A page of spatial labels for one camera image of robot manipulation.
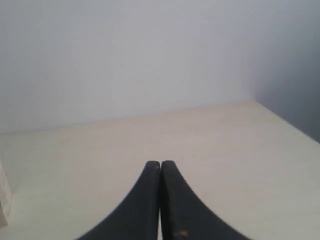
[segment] table surface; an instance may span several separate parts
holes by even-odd
[[[253,240],[320,239],[320,145],[254,101],[3,135],[0,158],[14,191],[1,240],[76,239],[149,160],[174,160]]]

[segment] white block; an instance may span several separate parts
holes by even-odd
[[[0,227],[8,225],[12,196],[5,169],[0,159]]]

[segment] white wall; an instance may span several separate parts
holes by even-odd
[[[0,0],[0,133],[255,96],[272,109],[277,73],[319,46],[319,12],[319,0]]]

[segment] white tabletop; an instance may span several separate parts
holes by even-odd
[[[256,102],[0,137],[14,191],[1,240],[74,240],[126,196],[148,160],[253,240],[320,239],[320,145]]]

